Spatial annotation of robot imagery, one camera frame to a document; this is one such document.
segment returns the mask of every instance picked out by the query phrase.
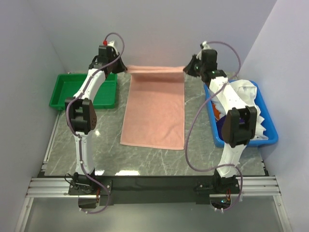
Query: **marble table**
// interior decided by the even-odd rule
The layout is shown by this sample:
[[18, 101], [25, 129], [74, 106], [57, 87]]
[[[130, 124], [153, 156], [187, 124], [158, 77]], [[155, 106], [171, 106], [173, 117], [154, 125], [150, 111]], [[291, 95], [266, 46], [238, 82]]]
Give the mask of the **marble table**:
[[[98, 123], [93, 135], [93, 155], [96, 174], [104, 175], [210, 175], [189, 168], [184, 151], [163, 150], [120, 145], [130, 75], [118, 76], [117, 105], [114, 109], [96, 110]], [[185, 134], [197, 110], [205, 100], [203, 84], [199, 78], [185, 77]], [[189, 141], [189, 157], [198, 168], [217, 165], [222, 148], [215, 147], [207, 110], [203, 110], [195, 124]], [[240, 158], [239, 167], [244, 175], [265, 175], [264, 163], [257, 148], [248, 147]], [[73, 174], [76, 167], [75, 143], [64, 112], [60, 112], [54, 141], [45, 175]]]

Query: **pink cloth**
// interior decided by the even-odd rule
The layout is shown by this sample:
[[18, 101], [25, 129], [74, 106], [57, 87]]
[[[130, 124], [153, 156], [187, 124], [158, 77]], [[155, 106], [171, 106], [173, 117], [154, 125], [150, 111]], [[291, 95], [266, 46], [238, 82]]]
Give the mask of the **pink cloth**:
[[184, 147], [183, 67], [129, 66], [131, 84], [120, 144]]

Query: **blue bin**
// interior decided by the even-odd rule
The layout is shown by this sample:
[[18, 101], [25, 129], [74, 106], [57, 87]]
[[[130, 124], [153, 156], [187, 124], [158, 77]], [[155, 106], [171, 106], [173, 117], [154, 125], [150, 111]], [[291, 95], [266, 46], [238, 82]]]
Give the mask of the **blue bin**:
[[[262, 94], [260, 92], [258, 85], [254, 81], [251, 81], [251, 82], [257, 87], [257, 94], [256, 94], [256, 98], [254, 102], [256, 105], [260, 107], [261, 116], [265, 119], [262, 123], [262, 126], [266, 128], [264, 135], [268, 137], [268, 140], [251, 140], [248, 146], [256, 147], [256, 146], [262, 146], [262, 145], [275, 144], [278, 141], [278, 134], [277, 134], [276, 128], [268, 113], [268, 110], [266, 108], [265, 102], [263, 100], [263, 97], [262, 97]], [[206, 93], [205, 99], [207, 99], [210, 97], [210, 94], [209, 94], [209, 91], [206, 85], [204, 85], [204, 89]], [[219, 134], [218, 134], [217, 124], [216, 124], [216, 120], [214, 117], [211, 101], [209, 101], [206, 104], [206, 108], [208, 111], [208, 117], [209, 117], [209, 121], [211, 125], [211, 131], [212, 131], [214, 144], [216, 145], [216, 147], [224, 147], [224, 141], [220, 139]]]

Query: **crumpled white fabric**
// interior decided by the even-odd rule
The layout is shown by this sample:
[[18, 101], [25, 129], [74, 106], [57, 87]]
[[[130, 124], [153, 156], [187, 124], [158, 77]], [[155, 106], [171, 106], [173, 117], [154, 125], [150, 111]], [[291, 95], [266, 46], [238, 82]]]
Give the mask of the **crumpled white fabric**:
[[[235, 90], [235, 92], [238, 94], [238, 96], [248, 105], [248, 106], [254, 106], [257, 109], [257, 120], [256, 120], [256, 128], [255, 128], [255, 136], [253, 140], [265, 140], [268, 139], [267, 136], [263, 135], [264, 131], [266, 129], [261, 125], [261, 123], [264, 121], [264, 118], [260, 116], [261, 110], [260, 108], [254, 103], [254, 100], [256, 98], [257, 88], [254, 84], [251, 83], [251, 81], [248, 80], [237, 80], [230, 83], [232, 88]], [[216, 109], [220, 112], [220, 118], [225, 116], [224, 108], [222, 107], [221, 103], [219, 102], [217, 97], [214, 97], [211, 100], [215, 106]]]

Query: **white wall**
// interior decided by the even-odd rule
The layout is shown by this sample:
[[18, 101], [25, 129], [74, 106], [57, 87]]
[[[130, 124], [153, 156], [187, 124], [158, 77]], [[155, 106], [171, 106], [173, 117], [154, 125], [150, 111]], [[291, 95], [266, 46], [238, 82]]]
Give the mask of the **white wall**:
[[10, 232], [45, 155], [64, 69], [27, 1], [0, 1], [0, 32], [0, 231]]
[[[186, 65], [204, 40], [244, 60], [275, 1], [29, 0], [67, 71], [85, 71], [111, 31], [126, 42], [126, 65]], [[216, 48], [221, 68], [236, 70], [234, 54]]]
[[309, 2], [278, 0], [249, 52], [240, 77], [261, 88], [279, 134], [262, 149], [295, 232], [309, 228]]

